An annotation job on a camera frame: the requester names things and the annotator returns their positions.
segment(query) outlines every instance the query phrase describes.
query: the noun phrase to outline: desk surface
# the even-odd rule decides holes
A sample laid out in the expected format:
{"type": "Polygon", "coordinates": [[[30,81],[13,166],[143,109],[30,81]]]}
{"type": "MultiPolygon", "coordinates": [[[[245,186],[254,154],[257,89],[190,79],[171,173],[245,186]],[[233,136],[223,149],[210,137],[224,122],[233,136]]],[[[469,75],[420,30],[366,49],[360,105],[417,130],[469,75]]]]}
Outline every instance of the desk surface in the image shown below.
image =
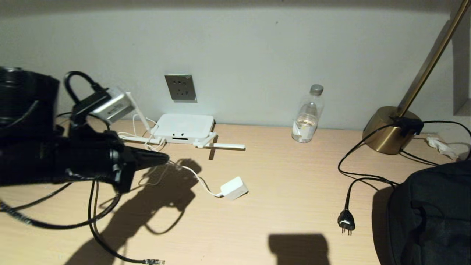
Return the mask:
{"type": "MultiPolygon", "coordinates": [[[[103,129],[102,124],[92,124],[97,130],[103,129]]],[[[131,132],[132,124],[119,121],[112,128],[131,132]]],[[[385,196],[384,192],[383,196],[377,193],[374,201],[375,189],[356,184],[350,210],[357,228],[348,236],[337,225],[351,179],[336,167],[361,139],[360,131],[318,130],[313,141],[306,144],[293,141],[290,128],[284,127],[218,124],[215,131],[218,142],[244,143],[247,149],[212,151],[168,144],[163,152],[173,161],[191,159],[185,163],[199,172],[215,193],[236,176],[242,177],[250,192],[235,201],[218,199],[206,193],[189,172],[178,172],[173,167],[163,172],[165,166],[150,173],[141,170],[135,174],[133,187],[143,176],[155,181],[163,173],[163,179],[157,186],[124,195],[113,214],[98,222],[105,240],[119,248],[119,253],[134,259],[164,259],[170,265],[379,264],[383,254],[380,251],[378,258],[375,244],[384,244],[382,219],[387,192],[385,196]],[[375,239],[372,227],[377,231],[375,239]]],[[[138,133],[143,132],[139,124],[138,133]]],[[[437,163],[451,162],[420,137],[412,140],[407,150],[437,163]]],[[[366,146],[354,152],[344,165],[346,170],[378,174],[396,182],[427,167],[366,146]]],[[[380,190],[387,187],[379,182],[372,185],[380,190]]],[[[17,206],[56,188],[4,187],[0,194],[10,205],[17,206]]],[[[89,182],[74,183],[24,213],[57,224],[83,221],[89,189],[89,182]]],[[[99,202],[112,196],[111,187],[102,184],[99,202]]],[[[2,264],[124,264],[101,249],[88,227],[44,230],[1,214],[0,235],[2,264]]]]}

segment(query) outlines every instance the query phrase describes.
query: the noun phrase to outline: electrical outlet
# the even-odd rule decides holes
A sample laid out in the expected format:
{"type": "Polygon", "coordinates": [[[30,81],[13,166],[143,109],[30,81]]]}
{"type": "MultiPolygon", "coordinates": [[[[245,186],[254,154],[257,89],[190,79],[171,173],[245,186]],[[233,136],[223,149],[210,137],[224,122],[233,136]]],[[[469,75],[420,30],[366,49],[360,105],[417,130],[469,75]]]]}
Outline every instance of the electrical outlet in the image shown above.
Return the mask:
{"type": "Polygon", "coordinates": [[[165,81],[173,100],[196,101],[195,86],[191,75],[165,75],[165,81]]]}

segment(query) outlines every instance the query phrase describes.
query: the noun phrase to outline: black bag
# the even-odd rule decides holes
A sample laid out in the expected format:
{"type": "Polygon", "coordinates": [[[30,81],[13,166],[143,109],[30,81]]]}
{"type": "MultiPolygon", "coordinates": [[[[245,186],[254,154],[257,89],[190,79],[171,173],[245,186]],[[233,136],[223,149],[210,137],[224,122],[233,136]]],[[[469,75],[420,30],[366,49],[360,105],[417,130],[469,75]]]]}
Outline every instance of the black bag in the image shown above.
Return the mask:
{"type": "Polygon", "coordinates": [[[471,161],[415,172],[386,211],[395,265],[471,265],[471,161]]]}

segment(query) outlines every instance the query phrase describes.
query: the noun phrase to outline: white wall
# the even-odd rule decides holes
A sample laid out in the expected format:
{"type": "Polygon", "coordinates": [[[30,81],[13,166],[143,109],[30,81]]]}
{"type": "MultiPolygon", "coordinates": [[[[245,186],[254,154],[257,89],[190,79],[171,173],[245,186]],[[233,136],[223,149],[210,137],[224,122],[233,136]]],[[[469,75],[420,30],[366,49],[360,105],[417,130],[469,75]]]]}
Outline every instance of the white wall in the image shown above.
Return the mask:
{"type": "MultiPolygon", "coordinates": [[[[430,1],[419,2],[423,8],[399,2],[3,12],[0,59],[59,79],[85,71],[131,91],[154,119],[191,113],[218,123],[290,126],[299,98],[319,83],[326,100],[319,126],[361,130],[378,107],[399,103],[450,17],[430,1]],[[171,100],[169,73],[193,75],[198,103],[171,100]]],[[[81,96],[90,92],[73,84],[81,96]]],[[[62,90],[59,111],[71,105],[62,90]]],[[[470,125],[468,117],[453,117],[452,44],[411,111],[470,125]]],[[[426,130],[469,142],[460,129],[426,130]]]]}

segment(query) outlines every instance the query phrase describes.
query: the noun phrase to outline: white power adapter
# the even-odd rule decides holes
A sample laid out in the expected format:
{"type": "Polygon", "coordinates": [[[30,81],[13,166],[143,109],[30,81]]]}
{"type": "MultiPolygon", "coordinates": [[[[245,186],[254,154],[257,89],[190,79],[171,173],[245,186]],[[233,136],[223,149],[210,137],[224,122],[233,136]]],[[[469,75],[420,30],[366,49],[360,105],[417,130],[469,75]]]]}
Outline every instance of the white power adapter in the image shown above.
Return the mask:
{"type": "Polygon", "coordinates": [[[240,177],[236,177],[221,186],[221,195],[229,200],[235,200],[248,192],[249,189],[240,177]]]}

